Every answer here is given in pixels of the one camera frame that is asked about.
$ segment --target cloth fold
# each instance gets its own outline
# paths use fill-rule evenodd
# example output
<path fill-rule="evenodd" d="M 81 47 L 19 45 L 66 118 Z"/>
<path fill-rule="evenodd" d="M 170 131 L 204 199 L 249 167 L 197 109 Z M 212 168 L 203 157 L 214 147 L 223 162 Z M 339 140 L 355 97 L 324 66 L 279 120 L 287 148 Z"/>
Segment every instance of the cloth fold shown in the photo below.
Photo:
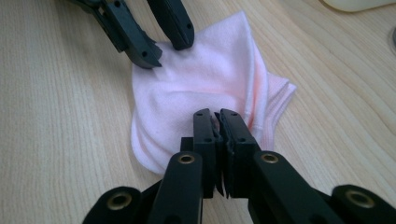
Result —
<path fill-rule="evenodd" d="M 261 149 L 273 150 L 276 123 L 296 88 L 267 72 L 244 12 L 197 33 L 190 49 L 158 46 L 163 67 L 133 66 L 131 142 L 142 165 L 163 174 L 181 137 L 193 136 L 193 113 L 204 108 L 238 112 Z"/>

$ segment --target pink towel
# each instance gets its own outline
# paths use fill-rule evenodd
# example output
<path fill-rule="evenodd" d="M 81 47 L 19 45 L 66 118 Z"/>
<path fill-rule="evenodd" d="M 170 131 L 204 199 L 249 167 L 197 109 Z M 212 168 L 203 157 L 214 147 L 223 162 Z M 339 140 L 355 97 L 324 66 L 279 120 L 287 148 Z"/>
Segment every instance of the pink towel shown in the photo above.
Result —
<path fill-rule="evenodd" d="M 273 150 L 276 123 L 295 86 L 268 73 L 244 12 L 199 32 L 191 49 L 159 43 L 163 67 L 133 67 L 132 148 L 150 171 L 163 174 L 192 136 L 192 115 L 209 108 L 238 112 L 260 147 Z"/>

